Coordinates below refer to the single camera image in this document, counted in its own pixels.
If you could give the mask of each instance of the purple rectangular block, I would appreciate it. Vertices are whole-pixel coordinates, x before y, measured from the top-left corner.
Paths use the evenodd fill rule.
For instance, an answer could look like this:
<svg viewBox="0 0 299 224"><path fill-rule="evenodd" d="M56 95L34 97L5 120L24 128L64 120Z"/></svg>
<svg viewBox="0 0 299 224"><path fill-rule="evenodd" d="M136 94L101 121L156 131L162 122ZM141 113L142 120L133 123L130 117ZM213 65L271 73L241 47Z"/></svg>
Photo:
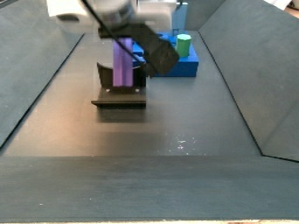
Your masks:
<svg viewBox="0 0 299 224"><path fill-rule="evenodd" d="M125 48L132 52L132 39L120 38ZM133 86L133 62L130 56L113 41L113 87Z"/></svg>

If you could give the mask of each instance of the black cable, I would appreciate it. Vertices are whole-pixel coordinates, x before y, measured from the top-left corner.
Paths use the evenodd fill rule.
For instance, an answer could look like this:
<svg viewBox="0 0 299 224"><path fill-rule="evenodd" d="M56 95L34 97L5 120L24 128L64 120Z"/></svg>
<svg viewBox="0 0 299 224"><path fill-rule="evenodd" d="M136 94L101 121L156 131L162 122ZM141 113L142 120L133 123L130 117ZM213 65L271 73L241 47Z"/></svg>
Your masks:
<svg viewBox="0 0 299 224"><path fill-rule="evenodd" d="M178 0L180 4L178 6L176 7L176 11L182 7L182 0Z"/></svg>
<svg viewBox="0 0 299 224"><path fill-rule="evenodd" d="M101 21L101 19L98 18L98 15L96 14L96 12L93 11L92 7L89 6L89 3L86 0L80 0L84 4L84 6L88 9L89 14L92 15L92 17L97 20L97 23L100 24L100 27L102 28L102 30L105 30L106 34L109 35L109 37L116 41L117 45L120 46L120 48L125 51L125 53L136 60L136 62L138 63L140 67L144 65L144 62L141 62L141 60L130 53L130 51L126 49L126 47L122 45L122 43L118 41L117 36L112 33L112 31L108 29L105 23Z"/></svg>

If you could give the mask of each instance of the blue box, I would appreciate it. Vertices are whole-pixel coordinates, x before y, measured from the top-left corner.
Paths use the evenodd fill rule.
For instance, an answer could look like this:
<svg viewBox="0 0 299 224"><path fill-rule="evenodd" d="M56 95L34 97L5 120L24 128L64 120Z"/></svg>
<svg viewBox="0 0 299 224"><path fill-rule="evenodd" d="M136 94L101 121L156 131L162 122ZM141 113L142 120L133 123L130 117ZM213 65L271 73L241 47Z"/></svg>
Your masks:
<svg viewBox="0 0 299 224"><path fill-rule="evenodd" d="M164 34L161 36L161 38L168 39L168 41L174 46L174 37ZM133 54L138 56L141 61L145 61L142 58L144 50L136 43L133 43ZM133 60L133 67L137 67L137 66L138 66L138 64ZM198 66L198 57L197 57L193 47L190 45L189 56L178 59L172 70L165 75L157 74L154 77L196 77L197 66Z"/></svg>

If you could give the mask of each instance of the gray wall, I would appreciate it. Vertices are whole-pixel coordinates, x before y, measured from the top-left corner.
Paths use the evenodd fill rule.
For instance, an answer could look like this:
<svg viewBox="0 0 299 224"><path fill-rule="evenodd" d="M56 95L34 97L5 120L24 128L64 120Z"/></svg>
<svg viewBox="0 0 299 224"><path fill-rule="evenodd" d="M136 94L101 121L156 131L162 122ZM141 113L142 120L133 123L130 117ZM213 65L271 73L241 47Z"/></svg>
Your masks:
<svg viewBox="0 0 299 224"><path fill-rule="evenodd" d="M184 0L189 4L185 30L197 31L225 0Z"/></svg>
<svg viewBox="0 0 299 224"><path fill-rule="evenodd" d="M45 0L0 9L0 146L81 35L49 20Z"/></svg>
<svg viewBox="0 0 299 224"><path fill-rule="evenodd" d="M227 0L200 28L260 150L299 160L299 19Z"/></svg>

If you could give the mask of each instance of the green object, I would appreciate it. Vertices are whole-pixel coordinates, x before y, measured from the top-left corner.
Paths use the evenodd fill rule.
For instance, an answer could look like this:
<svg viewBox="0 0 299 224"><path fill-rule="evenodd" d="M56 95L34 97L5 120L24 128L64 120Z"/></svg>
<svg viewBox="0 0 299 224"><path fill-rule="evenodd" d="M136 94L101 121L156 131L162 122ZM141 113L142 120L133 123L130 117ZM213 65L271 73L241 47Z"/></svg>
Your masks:
<svg viewBox="0 0 299 224"><path fill-rule="evenodd" d="M186 34L178 34L176 37L176 46L174 50L178 53L180 57L189 56L192 37Z"/></svg>

